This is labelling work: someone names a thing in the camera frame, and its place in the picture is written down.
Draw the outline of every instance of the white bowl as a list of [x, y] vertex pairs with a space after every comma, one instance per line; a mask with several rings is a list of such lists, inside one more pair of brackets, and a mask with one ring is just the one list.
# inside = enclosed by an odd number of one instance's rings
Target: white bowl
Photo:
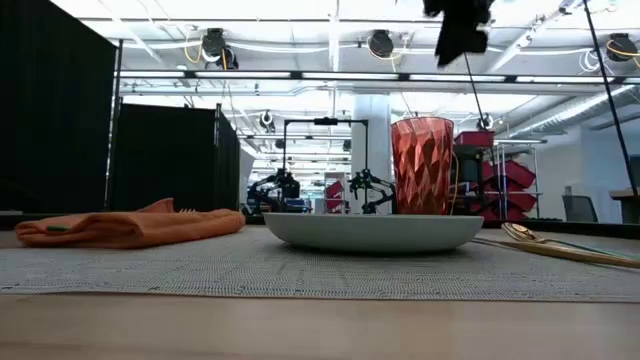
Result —
[[411, 253], [451, 250], [482, 227], [479, 216], [265, 213], [267, 227], [292, 245], [338, 251]]

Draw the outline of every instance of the woven placemat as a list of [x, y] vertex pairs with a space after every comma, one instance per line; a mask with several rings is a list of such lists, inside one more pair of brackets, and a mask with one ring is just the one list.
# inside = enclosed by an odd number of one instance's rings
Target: woven placemat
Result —
[[0, 250], [0, 293], [58, 292], [640, 302], [640, 271], [476, 243], [419, 256], [314, 252], [264, 227], [136, 251]]

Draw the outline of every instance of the ceiling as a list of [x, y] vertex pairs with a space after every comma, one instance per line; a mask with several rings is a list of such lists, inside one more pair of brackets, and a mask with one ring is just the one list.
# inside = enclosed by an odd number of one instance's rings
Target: ceiling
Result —
[[[207, 28], [223, 28], [224, 37], [240, 64], [240, 70], [393, 72], [389, 60], [373, 57], [366, 40], [374, 29], [386, 29], [400, 49], [394, 55], [395, 70], [403, 73], [466, 73], [464, 58], [445, 69], [436, 67], [433, 55], [441, 18], [423, 16], [422, 0], [53, 0], [107, 39], [125, 40], [124, 69], [203, 69], [197, 57], [198, 40]], [[584, 9], [555, 17], [560, 0], [496, 0], [495, 22], [489, 31], [489, 51], [470, 55], [474, 75], [488, 73], [519, 75], [600, 76], [587, 51], [593, 42]], [[611, 33], [629, 33], [640, 41], [640, 1], [591, 0], [590, 7], [601, 46]], [[552, 20], [538, 21], [545, 17]], [[527, 32], [531, 41], [522, 41]], [[505, 58], [505, 50], [520, 43], [522, 48]], [[606, 63], [608, 72], [627, 75], [638, 71], [633, 61]], [[349, 117], [353, 97], [360, 93], [390, 93], [392, 119], [409, 112], [435, 113], [455, 121], [457, 131], [475, 128], [477, 103], [471, 86], [463, 84], [400, 84], [366, 82], [231, 80], [177, 81], [125, 80], [126, 102], [213, 108], [223, 103], [227, 117], [245, 134], [263, 131], [260, 113], [275, 115], [276, 132], [284, 118], [314, 118], [333, 115]], [[574, 96], [602, 92], [602, 86], [554, 84], [478, 85], [481, 108], [502, 129], [519, 124]], [[292, 133], [349, 135], [350, 128], [333, 129], [295, 124]], [[252, 153], [277, 152], [273, 141], [245, 144]], [[306, 141], [294, 144], [296, 153], [342, 153], [342, 141]], [[259, 158], [269, 158], [258, 154]], [[257, 167], [267, 167], [267, 162]], [[300, 163], [301, 169], [345, 169], [327, 162]]]

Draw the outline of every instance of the office chair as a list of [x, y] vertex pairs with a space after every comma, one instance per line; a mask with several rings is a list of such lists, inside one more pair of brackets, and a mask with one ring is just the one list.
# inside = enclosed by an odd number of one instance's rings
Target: office chair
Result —
[[563, 195], [564, 211], [567, 221], [598, 222], [593, 202], [588, 196]]

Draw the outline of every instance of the orange cloth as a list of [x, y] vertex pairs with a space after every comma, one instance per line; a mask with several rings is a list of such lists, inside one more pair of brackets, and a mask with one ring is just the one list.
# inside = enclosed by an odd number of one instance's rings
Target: orange cloth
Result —
[[244, 216], [231, 210], [176, 213], [173, 199], [164, 199], [136, 212], [26, 221], [16, 233], [27, 246], [137, 249], [232, 234], [244, 223]]

